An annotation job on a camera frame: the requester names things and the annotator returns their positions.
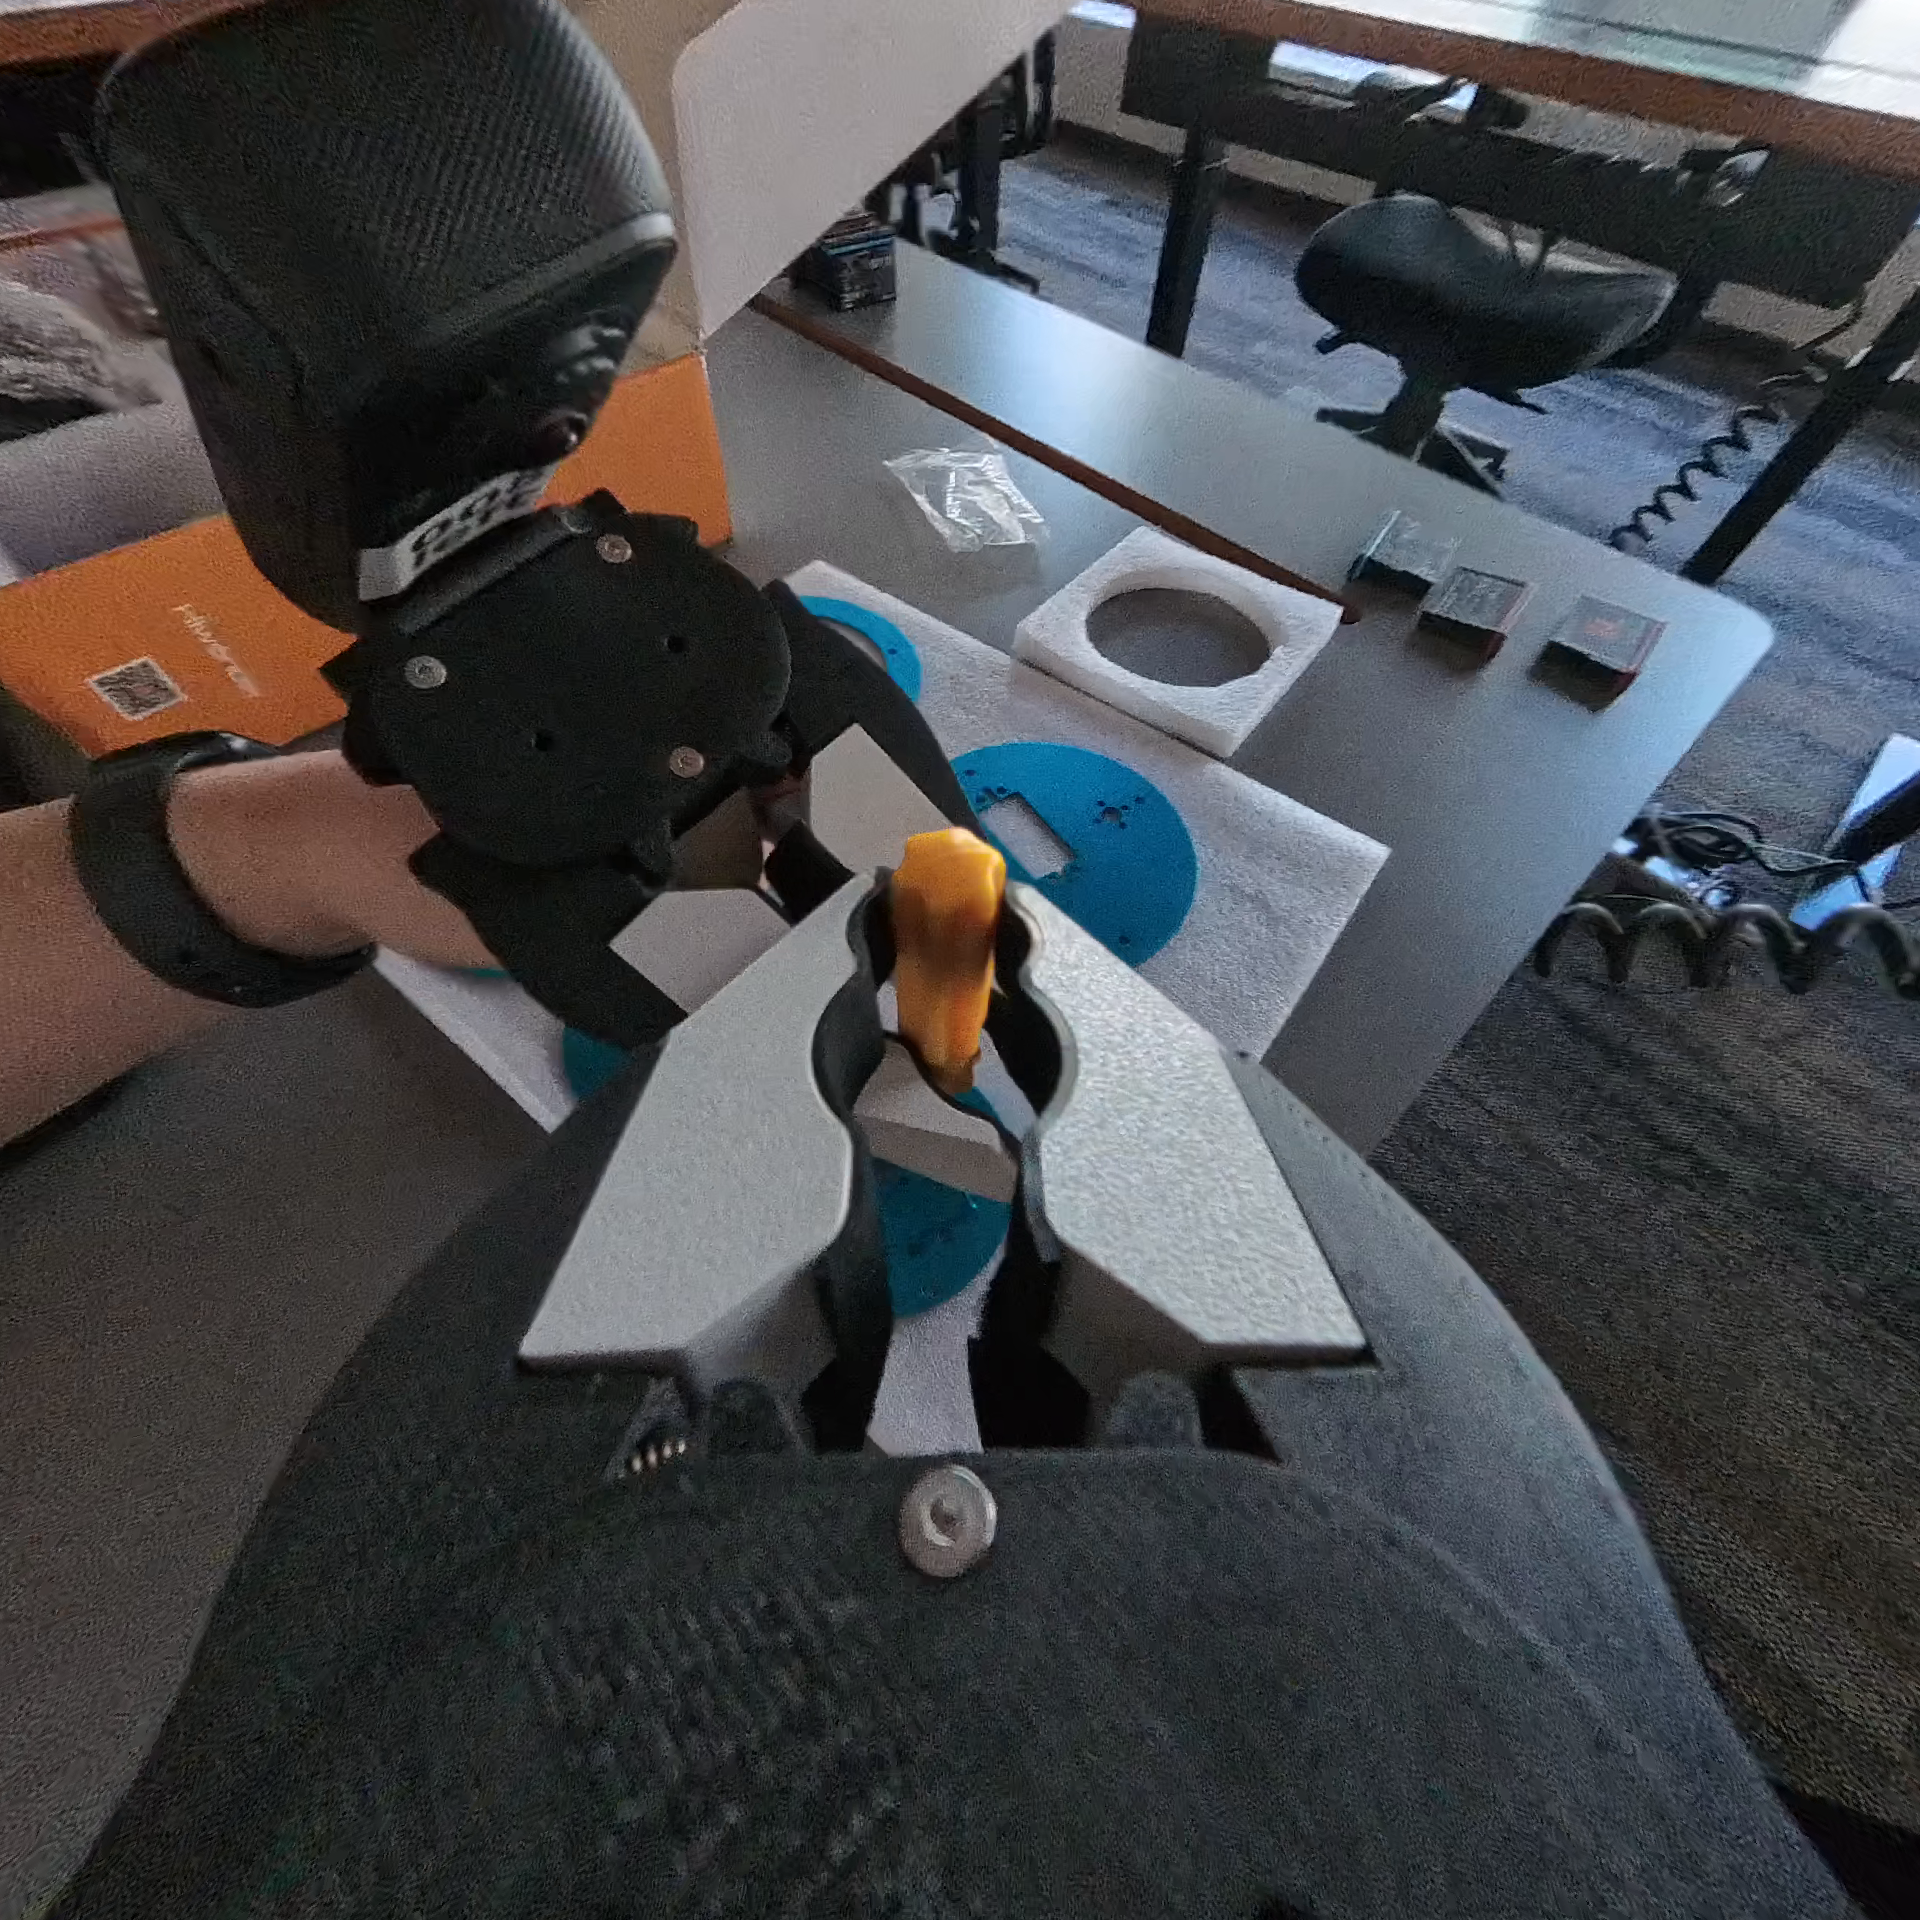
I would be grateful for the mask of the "person's left hand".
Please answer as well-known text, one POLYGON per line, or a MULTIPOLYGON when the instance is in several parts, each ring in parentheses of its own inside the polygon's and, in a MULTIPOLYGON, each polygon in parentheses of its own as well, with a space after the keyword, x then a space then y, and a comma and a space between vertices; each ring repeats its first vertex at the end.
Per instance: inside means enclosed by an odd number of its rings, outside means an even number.
POLYGON ((165 801, 171 852, 212 916, 252 948, 298 957, 383 948, 484 969, 493 954, 412 859, 437 826, 400 784, 335 750, 205 766, 165 801))

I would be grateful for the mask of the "black office chair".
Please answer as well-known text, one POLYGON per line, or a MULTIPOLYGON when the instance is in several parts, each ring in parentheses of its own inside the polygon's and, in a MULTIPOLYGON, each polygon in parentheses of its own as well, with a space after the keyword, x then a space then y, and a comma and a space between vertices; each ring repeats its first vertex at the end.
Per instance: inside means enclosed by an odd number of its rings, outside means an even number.
POLYGON ((1326 322, 1320 353, 1360 345, 1399 384, 1378 410, 1320 406, 1313 421, 1499 497, 1508 448, 1449 428, 1449 396, 1476 391, 1537 414, 1536 388, 1666 345, 1677 282, 1651 267, 1553 257, 1490 238, 1447 203, 1391 193, 1336 212, 1293 267, 1326 322))

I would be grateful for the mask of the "small dark box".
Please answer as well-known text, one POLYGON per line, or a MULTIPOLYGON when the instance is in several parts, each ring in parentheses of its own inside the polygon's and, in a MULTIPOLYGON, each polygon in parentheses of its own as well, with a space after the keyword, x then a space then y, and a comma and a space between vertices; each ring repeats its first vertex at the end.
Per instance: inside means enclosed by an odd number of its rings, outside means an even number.
POLYGON ((1454 570, 1458 555, 1458 535, 1395 507, 1355 552, 1346 584, 1389 589, 1420 602, 1454 570))
POLYGON ((1537 654, 1548 683, 1591 707, 1622 698, 1668 634, 1668 619, 1580 594, 1549 628, 1537 654))
POLYGON ((1499 655, 1532 598, 1532 581, 1485 567, 1452 564, 1422 598, 1413 625, 1476 663, 1499 655))

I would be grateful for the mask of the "large blue disc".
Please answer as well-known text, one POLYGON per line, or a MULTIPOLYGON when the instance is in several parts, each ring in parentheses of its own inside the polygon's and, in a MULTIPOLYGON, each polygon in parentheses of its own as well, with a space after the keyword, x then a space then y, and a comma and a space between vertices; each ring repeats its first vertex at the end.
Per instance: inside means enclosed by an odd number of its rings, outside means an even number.
POLYGON ((952 770, 1007 878, 1121 962, 1144 965, 1187 921, 1196 845, 1137 768, 1067 741, 1009 739, 959 752, 952 770))

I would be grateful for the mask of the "orange cardboard box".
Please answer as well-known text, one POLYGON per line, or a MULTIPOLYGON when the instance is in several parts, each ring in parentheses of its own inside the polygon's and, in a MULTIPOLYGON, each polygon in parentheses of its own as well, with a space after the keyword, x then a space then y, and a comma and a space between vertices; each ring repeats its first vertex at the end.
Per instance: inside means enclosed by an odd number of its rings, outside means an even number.
MULTIPOLYGON (((984 92, 1067 2, 586 2, 663 161, 680 259, 551 505, 731 537, 705 350, 785 264, 984 92)), ((179 730, 274 746, 341 713, 343 635, 298 611, 213 513, 182 401, 4 450, 4 692, 83 756, 179 730)))

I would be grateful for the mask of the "white foam square frame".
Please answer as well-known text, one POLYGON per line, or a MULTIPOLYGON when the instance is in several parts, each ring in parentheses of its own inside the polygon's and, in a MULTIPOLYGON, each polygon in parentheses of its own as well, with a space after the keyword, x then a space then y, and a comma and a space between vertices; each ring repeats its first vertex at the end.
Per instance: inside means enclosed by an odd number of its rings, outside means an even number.
POLYGON ((1187 748, 1230 762, 1326 649, 1346 607, 1290 588, 1166 532, 1129 532, 1020 618, 1013 658, 1187 748), (1186 683, 1111 661, 1091 637, 1100 607, 1139 592, 1172 592, 1233 611, 1260 637, 1251 671, 1186 683))

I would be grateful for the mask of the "person's left forearm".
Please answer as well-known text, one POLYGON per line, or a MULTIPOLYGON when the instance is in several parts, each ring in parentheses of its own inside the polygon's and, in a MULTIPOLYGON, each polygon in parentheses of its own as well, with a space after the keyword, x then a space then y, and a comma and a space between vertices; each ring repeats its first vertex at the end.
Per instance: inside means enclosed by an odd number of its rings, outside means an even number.
POLYGON ((140 967, 92 907, 67 799, 1 818, 1 1144, 199 1039, 225 1009, 140 967))

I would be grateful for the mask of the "clear plastic bag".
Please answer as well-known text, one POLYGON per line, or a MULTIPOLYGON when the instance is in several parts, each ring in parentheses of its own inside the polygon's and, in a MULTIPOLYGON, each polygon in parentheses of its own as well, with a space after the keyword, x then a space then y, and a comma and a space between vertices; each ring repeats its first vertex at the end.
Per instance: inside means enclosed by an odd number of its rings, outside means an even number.
POLYGON ((1043 543, 1045 520, 996 448, 910 448, 881 467, 954 555, 1043 543))

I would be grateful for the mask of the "black wristband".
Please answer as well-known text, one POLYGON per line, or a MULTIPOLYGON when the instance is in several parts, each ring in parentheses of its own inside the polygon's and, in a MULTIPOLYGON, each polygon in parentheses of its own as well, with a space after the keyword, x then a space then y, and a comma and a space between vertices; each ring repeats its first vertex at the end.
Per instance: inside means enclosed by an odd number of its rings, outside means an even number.
POLYGON ((179 861, 170 826, 179 777, 280 756, 236 731, 171 731, 94 759, 67 803, 73 874, 112 939, 164 986, 221 1007, 274 1009, 372 967, 372 945, 294 955, 239 938, 179 861))

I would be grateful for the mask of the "white foam sheet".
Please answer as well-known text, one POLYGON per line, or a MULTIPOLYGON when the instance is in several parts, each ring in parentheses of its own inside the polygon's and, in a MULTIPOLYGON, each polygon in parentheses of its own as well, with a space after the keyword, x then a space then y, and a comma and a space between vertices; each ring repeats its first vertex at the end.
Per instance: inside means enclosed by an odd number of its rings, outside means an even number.
MULTIPOLYGON (((872 628, 880 655, 914 692, 949 762, 969 750, 1043 741, 1111 756, 1175 808, 1198 855, 1194 905, 1172 941, 1134 972, 1233 1056, 1257 1063, 1330 955, 1387 859, 1375 840, 1250 780, 1041 669, 962 634, 852 573, 813 559, 785 578, 807 611, 848 631, 872 628)), ((502 972, 423 965, 382 954, 378 976, 459 1047, 547 1134, 573 1109, 562 1080, 562 1022, 502 972)), ((907 1094, 886 1063, 861 1091, 874 1156, 931 1178, 996 1191, 987 1120, 934 1120, 934 1094, 907 1094)), ((894 1317, 867 1445, 889 1455, 978 1452, 963 1408, 962 1308, 981 1315, 987 1271, 941 1308, 894 1317)))

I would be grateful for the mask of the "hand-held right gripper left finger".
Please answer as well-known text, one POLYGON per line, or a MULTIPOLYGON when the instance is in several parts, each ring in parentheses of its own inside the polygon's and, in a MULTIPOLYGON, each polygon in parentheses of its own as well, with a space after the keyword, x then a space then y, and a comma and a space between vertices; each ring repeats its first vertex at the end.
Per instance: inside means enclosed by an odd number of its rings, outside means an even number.
POLYGON ((705 1399, 757 1379, 813 1441, 867 1441, 894 1335, 872 1152, 894 957, 858 874, 635 1060, 635 1100, 518 1360, 633 1370, 705 1399))

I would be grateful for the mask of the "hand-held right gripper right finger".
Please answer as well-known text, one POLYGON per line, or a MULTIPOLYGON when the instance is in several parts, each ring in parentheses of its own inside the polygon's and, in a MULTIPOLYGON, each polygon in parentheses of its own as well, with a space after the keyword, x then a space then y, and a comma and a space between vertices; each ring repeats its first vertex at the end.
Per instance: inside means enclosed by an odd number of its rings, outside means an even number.
POLYGON ((985 1031, 1028 1112, 975 1324, 989 1450, 1080 1445, 1137 1377, 1208 1401, 1237 1371, 1371 1355, 1262 1130, 1264 1072, 1026 881, 985 1031))

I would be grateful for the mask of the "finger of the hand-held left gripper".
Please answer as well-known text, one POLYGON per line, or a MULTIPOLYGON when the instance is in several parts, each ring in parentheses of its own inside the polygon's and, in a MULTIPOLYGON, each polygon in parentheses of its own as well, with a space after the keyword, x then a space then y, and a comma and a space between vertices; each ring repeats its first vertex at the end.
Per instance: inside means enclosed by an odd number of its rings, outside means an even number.
POLYGON ((633 976, 618 987, 608 1034, 668 1034, 777 948, 789 929, 792 921, 760 889, 662 892, 608 941, 608 954, 633 976))
POLYGON ((931 828, 931 801, 861 727, 812 759, 798 789, 769 799, 769 896, 813 910, 849 878, 894 869, 931 828))

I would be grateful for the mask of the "dark printed box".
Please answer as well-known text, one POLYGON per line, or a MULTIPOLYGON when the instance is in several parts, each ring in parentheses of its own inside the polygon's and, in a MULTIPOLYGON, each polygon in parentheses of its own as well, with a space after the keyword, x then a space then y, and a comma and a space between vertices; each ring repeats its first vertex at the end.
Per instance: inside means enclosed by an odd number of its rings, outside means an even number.
POLYGON ((835 313, 887 308, 899 297, 897 233, 854 205, 796 255, 785 282, 835 313))

